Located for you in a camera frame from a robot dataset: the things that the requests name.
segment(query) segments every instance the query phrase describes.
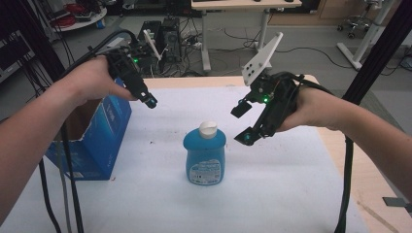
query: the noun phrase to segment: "hand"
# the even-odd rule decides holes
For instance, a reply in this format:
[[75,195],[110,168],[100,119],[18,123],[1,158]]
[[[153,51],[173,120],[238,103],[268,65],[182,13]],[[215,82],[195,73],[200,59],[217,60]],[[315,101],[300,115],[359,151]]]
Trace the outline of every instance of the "hand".
[[316,88],[303,86],[299,90],[296,105],[296,111],[285,119],[278,132],[299,125],[340,129],[352,104]]
[[78,66],[61,81],[65,88],[75,91],[79,105],[87,100],[117,95],[126,100],[136,100],[126,88],[116,84],[109,75],[106,56],[99,55]]

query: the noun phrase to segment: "white mounting plate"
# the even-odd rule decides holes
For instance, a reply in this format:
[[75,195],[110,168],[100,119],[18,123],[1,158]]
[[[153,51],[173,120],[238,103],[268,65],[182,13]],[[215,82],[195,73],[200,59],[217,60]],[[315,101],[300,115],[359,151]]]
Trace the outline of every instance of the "white mounting plate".
[[243,67],[242,76],[245,85],[250,85],[263,69],[266,68],[270,57],[272,57],[282,37],[283,33],[278,32],[276,36]]
[[155,48],[155,44],[154,44],[151,36],[149,35],[149,32],[147,30],[143,30],[143,34],[145,35],[146,43],[149,43],[152,50],[154,51],[154,55],[157,57],[158,60],[161,60],[161,56],[160,56],[160,54],[158,54],[157,49]]

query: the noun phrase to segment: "blue bottle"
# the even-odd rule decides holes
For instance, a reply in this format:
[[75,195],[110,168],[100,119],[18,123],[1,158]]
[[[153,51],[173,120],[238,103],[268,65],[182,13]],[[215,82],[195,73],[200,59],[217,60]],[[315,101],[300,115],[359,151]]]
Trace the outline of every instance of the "blue bottle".
[[204,121],[186,135],[186,174],[191,183],[213,185],[222,181],[225,144],[226,137],[214,121]]

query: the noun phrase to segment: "forearm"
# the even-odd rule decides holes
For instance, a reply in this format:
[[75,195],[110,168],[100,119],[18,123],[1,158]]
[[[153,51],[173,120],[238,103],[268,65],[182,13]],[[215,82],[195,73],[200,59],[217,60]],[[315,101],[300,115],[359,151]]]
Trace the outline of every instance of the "forearm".
[[338,128],[412,200],[412,139],[368,110],[348,104]]
[[0,124],[0,178],[7,177],[0,179],[0,225],[64,119],[79,104],[79,93],[62,84],[66,83],[56,83]]

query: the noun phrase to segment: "white desk leg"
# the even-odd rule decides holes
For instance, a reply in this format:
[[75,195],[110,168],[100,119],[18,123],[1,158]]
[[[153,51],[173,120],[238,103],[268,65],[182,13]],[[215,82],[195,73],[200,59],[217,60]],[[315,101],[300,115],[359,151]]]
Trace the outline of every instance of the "white desk leg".
[[358,47],[355,54],[352,54],[343,43],[337,44],[337,47],[342,51],[342,53],[346,56],[349,62],[351,62],[351,64],[355,67],[356,70],[361,69],[361,58],[364,55],[364,52],[367,50],[370,42],[376,36],[376,33],[379,30],[379,25],[385,19],[385,16],[388,14],[393,3],[393,0],[387,0],[383,3],[382,9],[379,11],[379,14],[378,16],[376,16],[375,20],[373,20],[373,24],[370,26],[366,35],[364,35],[364,38],[360,42],[360,46]]
[[[263,48],[264,38],[266,36],[266,29],[267,29],[267,21],[269,21],[270,9],[264,9],[263,14],[261,16],[261,24],[260,24],[260,35],[258,37],[258,41],[255,42],[255,49],[259,52]],[[267,69],[271,69],[272,65],[270,62],[266,65]]]
[[202,62],[203,62],[203,71],[209,72],[212,70],[210,66],[209,52],[207,50],[207,12],[202,11]]

